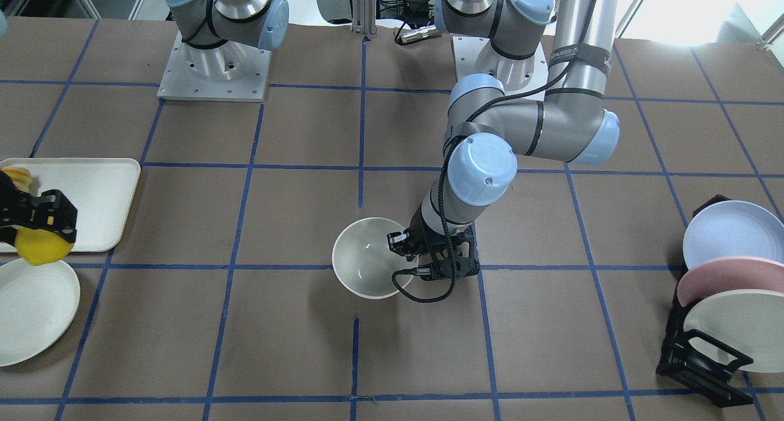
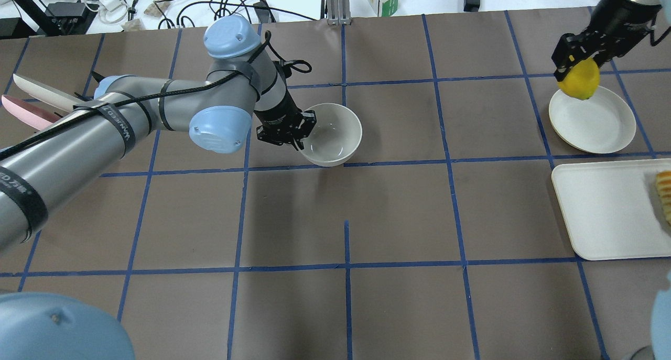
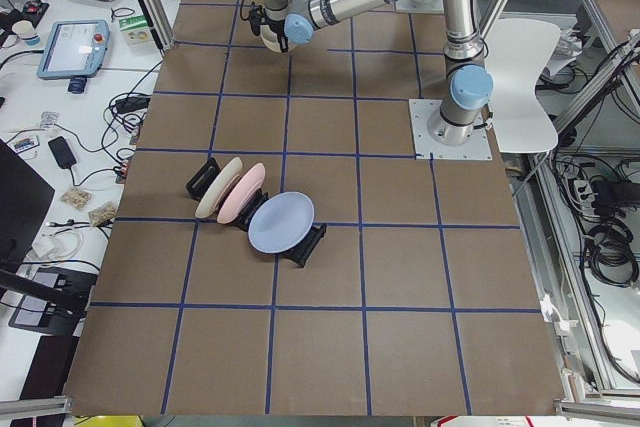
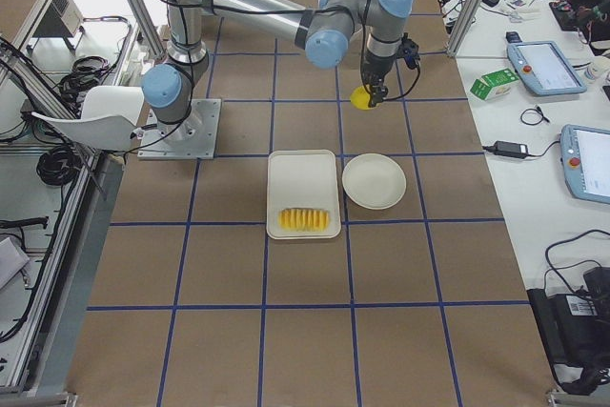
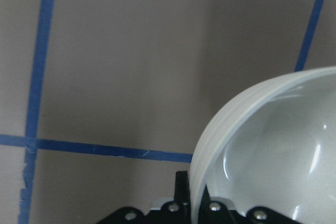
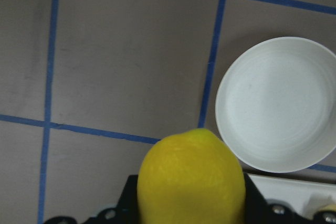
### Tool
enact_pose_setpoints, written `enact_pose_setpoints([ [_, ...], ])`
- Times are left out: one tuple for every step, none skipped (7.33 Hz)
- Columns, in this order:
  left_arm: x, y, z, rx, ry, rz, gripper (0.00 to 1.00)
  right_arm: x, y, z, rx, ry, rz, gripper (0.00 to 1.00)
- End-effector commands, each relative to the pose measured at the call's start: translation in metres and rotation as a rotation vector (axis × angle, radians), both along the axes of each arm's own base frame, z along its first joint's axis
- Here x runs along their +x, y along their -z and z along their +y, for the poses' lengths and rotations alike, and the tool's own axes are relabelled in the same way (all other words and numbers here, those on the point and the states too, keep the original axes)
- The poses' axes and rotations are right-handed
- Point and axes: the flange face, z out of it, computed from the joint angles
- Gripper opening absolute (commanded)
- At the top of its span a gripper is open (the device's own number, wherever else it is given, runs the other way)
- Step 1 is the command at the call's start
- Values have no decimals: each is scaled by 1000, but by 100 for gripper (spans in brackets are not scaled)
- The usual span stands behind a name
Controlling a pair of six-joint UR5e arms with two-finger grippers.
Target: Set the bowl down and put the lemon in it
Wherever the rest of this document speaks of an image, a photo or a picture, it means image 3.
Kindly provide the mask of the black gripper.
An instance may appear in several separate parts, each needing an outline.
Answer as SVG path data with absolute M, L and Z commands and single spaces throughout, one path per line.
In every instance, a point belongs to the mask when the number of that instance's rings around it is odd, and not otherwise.
M 266 45 L 285 45 L 284 22 L 267 19 L 263 25 L 263 42 Z

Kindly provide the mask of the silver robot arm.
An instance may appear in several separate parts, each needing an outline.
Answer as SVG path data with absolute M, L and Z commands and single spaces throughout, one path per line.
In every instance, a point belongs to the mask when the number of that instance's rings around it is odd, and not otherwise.
M 248 11 L 254 35 L 275 52 L 311 41 L 314 33 L 397 0 L 262 0 Z M 430 136 L 457 147 L 470 137 L 488 104 L 493 79 L 485 68 L 486 44 L 478 27 L 476 0 L 443 0 L 447 94 L 428 120 Z

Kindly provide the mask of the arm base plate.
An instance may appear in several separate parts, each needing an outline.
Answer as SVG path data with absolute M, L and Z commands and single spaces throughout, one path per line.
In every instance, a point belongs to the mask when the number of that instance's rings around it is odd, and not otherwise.
M 395 10 L 402 13 L 443 15 L 443 0 L 397 0 Z
M 491 161 L 493 156 L 481 113 L 471 125 L 454 126 L 441 117 L 440 99 L 409 99 L 416 159 Z

